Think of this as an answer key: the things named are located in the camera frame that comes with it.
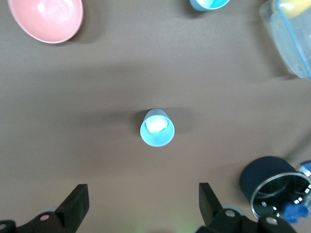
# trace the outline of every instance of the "paper cup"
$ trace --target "paper cup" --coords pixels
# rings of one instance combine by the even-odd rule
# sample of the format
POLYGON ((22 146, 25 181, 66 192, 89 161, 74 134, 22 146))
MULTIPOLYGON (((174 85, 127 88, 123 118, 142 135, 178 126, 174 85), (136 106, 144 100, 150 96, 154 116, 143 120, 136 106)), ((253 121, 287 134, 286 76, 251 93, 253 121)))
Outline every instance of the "paper cup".
POLYGON ((161 109, 150 110, 147 113, 140 127, 140 135, 142 140, 152 147, 162 147, 167 145, 173 139, 174 134, 175 128, 172 121, 167 116, 167 114, 161 109), (167 120, 168 121, 167 127, 159 132, 151 133, 146 126, 147 120, 150 119, 151 117, 162 117, 163 119, 167 120))
POLYGON ((216 10, 225 6, 230 0, 190 0, 191 6, 197 11, 216 10))

